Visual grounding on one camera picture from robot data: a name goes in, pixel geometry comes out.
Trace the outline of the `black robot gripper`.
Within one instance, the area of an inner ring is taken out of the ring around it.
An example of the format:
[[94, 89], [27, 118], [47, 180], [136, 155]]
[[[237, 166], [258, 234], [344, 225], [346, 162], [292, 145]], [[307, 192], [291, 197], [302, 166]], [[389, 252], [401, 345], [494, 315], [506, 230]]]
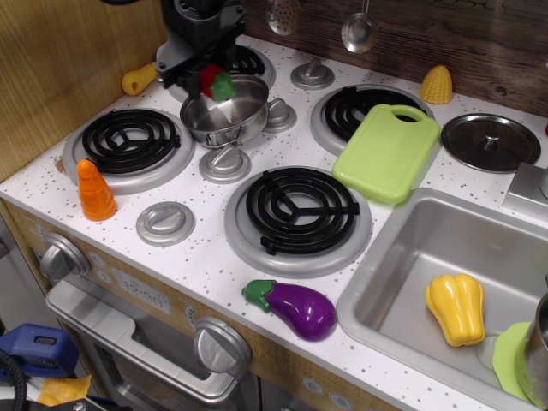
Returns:
[[[245, 31], [246, 9], [241, 1], [162, 1], [161, 9], [168, 42], [184, 43], [194, 51], [205, 51], [218, 43], [236, 43]], [[216, 65], [236, 74], [236, 45], [220, 47]], [[191, 99], [200, 96], [200, 74], [185, 72], [182, 88]]]

